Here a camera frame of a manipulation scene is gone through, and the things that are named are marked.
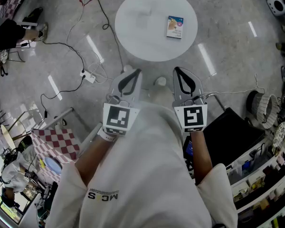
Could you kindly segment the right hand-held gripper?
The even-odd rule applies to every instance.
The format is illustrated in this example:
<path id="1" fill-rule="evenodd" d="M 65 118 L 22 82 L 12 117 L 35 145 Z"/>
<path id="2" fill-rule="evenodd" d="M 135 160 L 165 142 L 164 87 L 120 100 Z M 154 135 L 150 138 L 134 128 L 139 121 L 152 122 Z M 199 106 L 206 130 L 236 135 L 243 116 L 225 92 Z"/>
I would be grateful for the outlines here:
<path id="1" fill-rule="evenodd" d="M 208 105 L 204 102 L 201 80 L 191 71 L 173 70 L 174 101 L 172 107 L 183 133 L 202 132 L 207 125 Z"/>

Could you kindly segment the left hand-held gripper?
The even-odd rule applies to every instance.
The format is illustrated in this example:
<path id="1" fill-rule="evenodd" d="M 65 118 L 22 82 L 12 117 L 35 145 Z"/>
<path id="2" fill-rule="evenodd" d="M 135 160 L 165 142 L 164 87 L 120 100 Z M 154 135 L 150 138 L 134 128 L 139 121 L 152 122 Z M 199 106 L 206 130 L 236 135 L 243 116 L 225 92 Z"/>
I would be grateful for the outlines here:
<path id="1" fill-rule="evenodd" d="M 143 74 L 140 69 L 131 69 L 116 77 L 110 87 L 107 103 L 103 106 L 103 130 L 107 134 L 126 136 L 133 126 L 140 109 L 130 107 L 138 101 Z"/>

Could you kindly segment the person's right forearm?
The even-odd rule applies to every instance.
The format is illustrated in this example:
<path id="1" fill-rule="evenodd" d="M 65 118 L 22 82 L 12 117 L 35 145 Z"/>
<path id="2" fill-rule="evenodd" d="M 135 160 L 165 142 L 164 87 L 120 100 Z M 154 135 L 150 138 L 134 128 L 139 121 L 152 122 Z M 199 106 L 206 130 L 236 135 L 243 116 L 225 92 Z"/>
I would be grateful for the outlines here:
<path id="1" fill-rule="evenodd" d="M 203 132 L 190 133 L 193 151 L 193 170 L 196 185 L 199 185 L 212 170 L 212 162 Z"/>

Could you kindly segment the person's left forearm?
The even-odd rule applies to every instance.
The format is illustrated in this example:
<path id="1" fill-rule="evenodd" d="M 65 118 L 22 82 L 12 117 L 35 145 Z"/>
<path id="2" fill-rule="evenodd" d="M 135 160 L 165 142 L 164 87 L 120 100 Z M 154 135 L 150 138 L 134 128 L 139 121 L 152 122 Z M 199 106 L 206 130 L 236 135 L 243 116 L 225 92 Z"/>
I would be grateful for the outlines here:
<path id="1" fill-rule="evenodd" d="M 94 177 L 99 164 L 113 144 L 114 142 L 109 142 L 97 136 L 90 147 L 76 161 L 75 167 L 86 186 Z"/>

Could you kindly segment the person's light trousers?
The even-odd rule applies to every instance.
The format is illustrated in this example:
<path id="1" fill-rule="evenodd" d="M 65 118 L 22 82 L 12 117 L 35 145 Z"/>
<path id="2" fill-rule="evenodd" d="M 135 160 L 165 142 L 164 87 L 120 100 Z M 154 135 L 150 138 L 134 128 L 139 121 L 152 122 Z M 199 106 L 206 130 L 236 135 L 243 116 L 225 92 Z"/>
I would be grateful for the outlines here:
<path id="1" fill-rule="evenodd" d="M 141 100 L 173 110 L 174 96 L 166 85 L 153 85 L 150 89 L 143 90 Z"/>

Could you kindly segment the white power strip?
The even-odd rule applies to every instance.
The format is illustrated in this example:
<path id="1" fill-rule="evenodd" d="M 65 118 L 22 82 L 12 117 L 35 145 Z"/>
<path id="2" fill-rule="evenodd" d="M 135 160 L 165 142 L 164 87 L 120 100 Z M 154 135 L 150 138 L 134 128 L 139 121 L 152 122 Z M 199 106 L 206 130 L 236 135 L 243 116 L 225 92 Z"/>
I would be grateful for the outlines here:
<path id="1" fill-rule="evenodd" d="M 90 82 L 91 84 L 95 83 L 96 81 L 95 75 L 87 70 L 82 70 L 80 72 L 80 76 L 83 77 L 88 82 Z"/>

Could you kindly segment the white wristband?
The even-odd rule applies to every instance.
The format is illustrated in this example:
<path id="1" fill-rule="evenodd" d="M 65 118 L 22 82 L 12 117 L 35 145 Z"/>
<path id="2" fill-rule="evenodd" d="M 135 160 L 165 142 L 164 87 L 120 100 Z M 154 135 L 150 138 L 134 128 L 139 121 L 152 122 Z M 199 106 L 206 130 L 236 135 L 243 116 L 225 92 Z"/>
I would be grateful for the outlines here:
<path id="1" fill-rule="evenodd" d="M 101 127 L 98 132 L 97 135 L 99 135 L 102 139 L 108 141 L 108 142 L 114 142 L 115 141 L 115 135 L 110 136 L 108 133 L 106 133 L 103 128 Z"/>

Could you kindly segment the blue and white carton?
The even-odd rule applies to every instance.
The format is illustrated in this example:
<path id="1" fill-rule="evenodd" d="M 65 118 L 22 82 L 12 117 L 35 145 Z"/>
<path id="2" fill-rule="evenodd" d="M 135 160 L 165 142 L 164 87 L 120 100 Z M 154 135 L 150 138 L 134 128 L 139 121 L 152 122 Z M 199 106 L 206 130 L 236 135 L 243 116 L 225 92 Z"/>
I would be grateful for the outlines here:
<path id="1" fill-rule="evenodd" d="M 181 17 L 168 16 L 168 26 L 166 36 L 169 38 L 182 39 L 184 19 Z"/>

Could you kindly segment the tablet screen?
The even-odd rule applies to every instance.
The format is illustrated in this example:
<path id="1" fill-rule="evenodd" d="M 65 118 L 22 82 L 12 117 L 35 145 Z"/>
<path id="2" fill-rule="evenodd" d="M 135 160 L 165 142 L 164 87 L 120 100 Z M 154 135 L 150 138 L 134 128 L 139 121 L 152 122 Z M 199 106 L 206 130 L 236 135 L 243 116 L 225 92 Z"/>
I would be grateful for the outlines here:
<path id="1" fill-rule="evenodd" d="M 190 136 L 186 137 L 182 149 L 183 149 L 184 159 L 186 159 L 190 162 L 193 162 L 193 148 L 192 148 L 192 141 L 191 141 Z"/>

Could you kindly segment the black chair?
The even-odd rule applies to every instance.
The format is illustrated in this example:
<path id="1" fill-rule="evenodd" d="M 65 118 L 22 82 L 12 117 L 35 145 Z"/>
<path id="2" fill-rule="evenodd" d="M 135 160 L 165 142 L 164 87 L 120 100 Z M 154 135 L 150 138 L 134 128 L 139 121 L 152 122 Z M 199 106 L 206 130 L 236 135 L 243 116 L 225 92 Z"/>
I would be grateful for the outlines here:
<path id="1" fill-rule="evenodd" d="M 226 167 L 265 137 L 265 131 L 249 125 L 230 107 L 209 124 L 203 133 L 212 165 L 221 163 Z"/>

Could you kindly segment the woven lampshade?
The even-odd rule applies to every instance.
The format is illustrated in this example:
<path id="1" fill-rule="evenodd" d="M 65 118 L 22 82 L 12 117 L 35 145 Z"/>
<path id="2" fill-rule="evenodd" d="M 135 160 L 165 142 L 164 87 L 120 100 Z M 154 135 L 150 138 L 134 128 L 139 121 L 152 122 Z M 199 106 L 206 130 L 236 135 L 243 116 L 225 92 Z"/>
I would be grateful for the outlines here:
<path id="1" fill-rule="evenodd" d="M 271 128 L 279 112 L 278 100 L 274 94 L 266 95 L 256 90 L 249 93 L 246 100 L 246 109 L 263 128 Z"/>

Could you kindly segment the person's white shirt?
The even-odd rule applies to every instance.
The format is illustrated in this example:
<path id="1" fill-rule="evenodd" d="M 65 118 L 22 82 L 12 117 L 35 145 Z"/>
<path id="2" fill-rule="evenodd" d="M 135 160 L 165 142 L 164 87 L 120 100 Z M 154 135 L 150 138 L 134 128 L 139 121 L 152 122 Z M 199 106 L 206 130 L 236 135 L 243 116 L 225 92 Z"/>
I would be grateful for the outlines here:
<path id="1" fill-rule="evenodd" d="M 224 164 L 199 185 L 190 177 L 172 110 L 143 103 L 86 186 L 75 167 L 62 169 L 46 228 L 237 228 Z"/>

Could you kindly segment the blue plate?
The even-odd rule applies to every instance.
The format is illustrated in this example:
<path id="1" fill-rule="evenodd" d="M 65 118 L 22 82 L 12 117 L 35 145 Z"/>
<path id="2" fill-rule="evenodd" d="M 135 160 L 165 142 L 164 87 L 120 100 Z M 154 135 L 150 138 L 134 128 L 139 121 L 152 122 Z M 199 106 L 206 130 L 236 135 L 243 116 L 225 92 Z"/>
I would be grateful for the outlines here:
<path id="1" fill-rule="evenodd" d="M 53 171 L 55 174 L 60 175 L 62 172 L 62 166 L 58 161 L 52 157 L 45 157 L 45 162 L 48 168 Z"/>

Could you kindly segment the white pet carrier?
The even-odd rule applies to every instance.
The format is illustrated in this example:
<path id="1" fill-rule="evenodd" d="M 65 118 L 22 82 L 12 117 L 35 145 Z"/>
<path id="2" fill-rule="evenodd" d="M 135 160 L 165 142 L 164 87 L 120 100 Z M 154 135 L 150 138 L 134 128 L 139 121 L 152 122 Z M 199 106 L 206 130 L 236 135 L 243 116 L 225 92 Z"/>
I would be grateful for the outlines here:
<path id="1" fill-rule="evenodd" d="M 285 15 L 285 3 L 283 0 L 266 0 L 266 2 L 274 16 Z"/>

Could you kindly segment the white shelf unit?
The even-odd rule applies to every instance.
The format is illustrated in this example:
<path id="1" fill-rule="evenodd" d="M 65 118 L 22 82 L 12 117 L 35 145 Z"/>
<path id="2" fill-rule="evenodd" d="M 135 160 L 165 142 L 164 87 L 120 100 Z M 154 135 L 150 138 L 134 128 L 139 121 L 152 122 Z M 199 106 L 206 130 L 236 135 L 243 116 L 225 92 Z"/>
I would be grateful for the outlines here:
<path id="1" fill-rule="evenodd" d="M 265 138 L 227 167 L 238 228 L 269 228 L 285 211 L 285 140 L 271 147 Z"/>

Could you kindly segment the round wooden table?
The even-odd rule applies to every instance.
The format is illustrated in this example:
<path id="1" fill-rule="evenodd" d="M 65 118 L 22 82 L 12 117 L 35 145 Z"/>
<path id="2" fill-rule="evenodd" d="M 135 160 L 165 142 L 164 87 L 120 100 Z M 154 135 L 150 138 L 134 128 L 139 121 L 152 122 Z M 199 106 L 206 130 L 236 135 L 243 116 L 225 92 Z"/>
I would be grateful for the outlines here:
<path id="1" fill-rule="evenodd" d="M 15 145 L 15 143 L 14 143 L 14 141 L 13 141 L 13 139 L 12 139 L 10 133 L 9 133 L 9 131 L 8 131 L 7 128 L 5 127 L 5 125 L 2 124 L 2 125 L 0 126 L 0 128 L 1 128 L 3 137 L 4 137 L 4 139 L 6 140 L 8 146 L 9 146 L 11 149 L 15 149 L 15 148 L 16 148 L 16 145 Z"/>

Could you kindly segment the metal chair frame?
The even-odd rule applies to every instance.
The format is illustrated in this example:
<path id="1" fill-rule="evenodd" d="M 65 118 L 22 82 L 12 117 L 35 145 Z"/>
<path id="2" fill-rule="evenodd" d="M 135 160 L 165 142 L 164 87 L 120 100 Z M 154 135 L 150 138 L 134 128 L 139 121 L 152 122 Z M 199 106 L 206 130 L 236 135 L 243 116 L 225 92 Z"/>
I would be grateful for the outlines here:
<path id="1" fill-rule="evenodd" d="M 223 111 L 225 111 L 225 110 L 226 110 L 225 106 L 222 104 L 221 100 L 219 99 L 219 97 L 218 97 L 215 93 L 209 93 L 209 94 L 207 94 L 207 95 L 206 95 L 206 99 L 208 99 L 208 98 L 211 97 L 211 96 L 213 96 L 213 97 L 216 99 L 216 101 L 218 102 L 218 104 L 219 104 L 219 106 L 221 107 L 221 109 L 222 109 Z"/>

